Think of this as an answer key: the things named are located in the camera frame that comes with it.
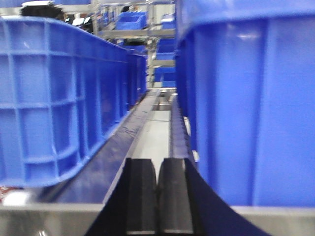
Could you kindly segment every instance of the gray floor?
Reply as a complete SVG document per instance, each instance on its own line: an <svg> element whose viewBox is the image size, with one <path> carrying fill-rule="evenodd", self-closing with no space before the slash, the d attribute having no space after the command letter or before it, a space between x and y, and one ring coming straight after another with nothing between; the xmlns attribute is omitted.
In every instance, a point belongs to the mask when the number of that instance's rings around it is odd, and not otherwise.
<svg viewBox="0 0 315 236"><path fill-rule="evenodd" d="M152 159L158 178L163 159L169 157L170 111L151 111L151 113L132 157Z"/></svg>

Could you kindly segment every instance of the blue bin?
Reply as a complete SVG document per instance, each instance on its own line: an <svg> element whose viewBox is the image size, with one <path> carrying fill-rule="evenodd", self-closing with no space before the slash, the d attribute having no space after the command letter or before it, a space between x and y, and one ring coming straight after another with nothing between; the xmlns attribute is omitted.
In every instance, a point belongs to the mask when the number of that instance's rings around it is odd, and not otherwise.
<svg viewBox="0 0 315 236"><path fill-rule="evenodd" d="M147 25L146 12L122 12L116 22L117 30L141 30Z"/></svg>
<svg viewBox="0 0 315 236"><path fill-rule="evenodd" d="M146 92L146 57L129 50L128 64L127 107L130 108Z"/></svg>
<svg viewBox="0 0 315 236"><path fill-rule="evenodd" d="M154 71L154 81L162 82L162 81L175 81L175 67L159 67Z"/></svg>
<svg viewBox="0 0 315 236"><path fill-rule="evenodd" d="M174 59L175 39L162 38L157 43L157 60L172 60Z"/></svg>
<svg viewBox="0 0 315 236"><path fill-rule="evenodd" d="M74 176L127 113L127 50L37 17L0 18L0 44L0 185Z"/></svg>
<svg viewBox="0 0 315 236"><path fill-rule="evenodd" d="M174 14L166 14L162 16L161 19L162 29L174 29L175 28L175 19Z"/></svg>
<svg viewBox="0 0 315 236"><path fill-rule="evenodd" d="M176 12L204 179L231 205L315 207L315 2L179 0Z"/></svg>
<svg viewBox="0 0 315 236"><path fill-rule="evenodd" d="M164 87L164 88L176 87L176 81L163 81L162 82L162 87Z"/></svg>

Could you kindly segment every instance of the metal bar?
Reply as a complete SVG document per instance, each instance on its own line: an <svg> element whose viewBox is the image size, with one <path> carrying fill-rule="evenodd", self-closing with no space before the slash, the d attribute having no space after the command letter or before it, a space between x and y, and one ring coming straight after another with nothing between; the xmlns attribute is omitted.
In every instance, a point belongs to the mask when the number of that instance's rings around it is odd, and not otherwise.
<svg viewBox="0 0 315 236"><path fill-rule="evenodd" d="M174 29L135 29L135 30L102 30L100 35L104 39L108 38L134 38L139 36L173 38Z"/></svg>
<svg viewBox="0 0 315 236"><path fill-rule="evenodd" d="M92 12L92 4L88 4L88 5L60 5L60 7L67 14Z"/></svg>
<svg viewBox="0 0 315 236"><path fill-rule="evenodd" d="M175 66L175 60L153 60L152 66Z"/></svg>

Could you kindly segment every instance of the person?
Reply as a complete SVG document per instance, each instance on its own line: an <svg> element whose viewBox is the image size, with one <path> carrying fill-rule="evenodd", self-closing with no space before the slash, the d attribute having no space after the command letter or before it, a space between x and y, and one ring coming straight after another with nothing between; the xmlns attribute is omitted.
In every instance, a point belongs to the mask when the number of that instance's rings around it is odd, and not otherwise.
<svg viewBox="0 0 315 236"><path fill-rule="evenodd" d="M53 4L41 6L25 6L22 8L22 16L48 17L64 21L63 10Z"/></svg>
<svg viewBox="0 0 315 236"><path fill-rule="evenodd" d="M121 12L127 12L129 11L130 6L124 6L121 10Z"/></svg>

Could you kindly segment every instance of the plastic crate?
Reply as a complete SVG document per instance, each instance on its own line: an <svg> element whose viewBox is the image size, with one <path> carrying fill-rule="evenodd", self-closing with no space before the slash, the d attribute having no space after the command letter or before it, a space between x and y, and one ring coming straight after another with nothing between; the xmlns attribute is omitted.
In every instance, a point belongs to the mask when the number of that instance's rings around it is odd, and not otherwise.
<svg viewBox="0 0 315 236"><path fill-rule="evenodd" d="M176 87L176 81L163 81L162 82L162 87L164 87L164 88Z"/></svg>
<svg viewBox="0 0 315 236"><path fill-rule="evenodd" d="M178 93L205 180L231 205L314 207L315 2L176 12Z"/></svg>
<svg viewBox="0 0 315 236"><path fill-rule="evenodd" d="M157 43L157 60L172 60L174 59L175 39L162 38Z"/></svg>
<svg viewBox="0 0 315 236"><path fill-rule="evenodd" d="M174 14L166 14L162 16L161 19L162 29L174 29L175 28L175 19Z"/></svg>
<svg viewBox="0 0 315 236"><path fill-rule="evenodd" d="M127 50L37 17L0 18L0 43L0 185L74 176L127 113Z"/></svg>
<svg viewBox="0 0 315 236"><path fill-rule="evenodd" d="M175 77L175 67L159 67L154 71L154 81L162 82L162 81L174 81Z"/></svg>
<svg viewBox="0 0 315 236"><path fill-rule="evenodd" d="M141 30L147 25L146 12L122 12L116 22L117 30Z"/></svg>
<svg viewBox="0 0 315 236"><path fill-rule="evenodd" d="M134 106L146 92L146 57L136 50L128 55L127 107Z"/></svg>

